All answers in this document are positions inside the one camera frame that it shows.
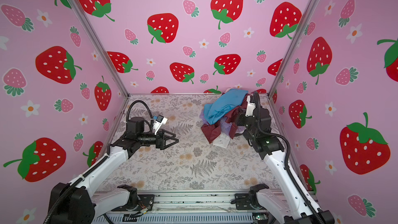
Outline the maroon cloth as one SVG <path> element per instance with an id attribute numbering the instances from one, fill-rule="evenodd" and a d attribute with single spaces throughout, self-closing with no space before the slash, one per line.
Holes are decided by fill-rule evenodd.
<path id="1" fill-rule="evenodd" d="M 204 110 L 202 110 L 200 114 L 200 118 L 203 122 L 201 130 L 209 144 L 212 144 L 216 139 L 230 141 L 241 136 L 246 128 L 244 126 L 238 126 L 235 121 L 237 120 L 238 115 L 245 111 L 245 107 L 237 106 L 226 113 L 216 123 L 209 124 L 205 118 Z"/>

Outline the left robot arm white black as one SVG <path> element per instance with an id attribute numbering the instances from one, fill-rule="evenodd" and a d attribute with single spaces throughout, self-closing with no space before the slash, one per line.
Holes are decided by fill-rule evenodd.
<path id="1" fill-rule="evenodd" d="M 153 145 L 156 149 L 165 150 L 179 142 L 176 134 L 161 128 L 167 122 L 165 117 L 151 120 L 148 132 L 145 131 L 146 122 L 143 117 L 128 119 L 125 132 L 107 147 L 104 156 L 69 183 L 57 184 L 51 191 L 44 223 L 90 224 L 117 207 L 137 210 L 140 199 L 135 187 L 121 185 L 97 198 L 94 194 L 102 182 L 141 147 Z"/>

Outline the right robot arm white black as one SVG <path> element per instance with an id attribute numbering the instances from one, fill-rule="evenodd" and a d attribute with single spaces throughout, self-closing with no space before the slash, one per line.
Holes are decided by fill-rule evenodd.
<path id="1" fill-rule="evenodd" d="M 333 224 L 331 212 L 321 209 L 290 167 L 290 144 L 282 135 L 271 132 L 269 111 L 262 107 L 250 114 L 240 111 L 235 123 L 245 127 L 244 138 L 271 170 L 286 198 L 283 202 L 270 189 L 262 188 L 255 192 L 256 205 L 267 209 L 281 224 Z"/>

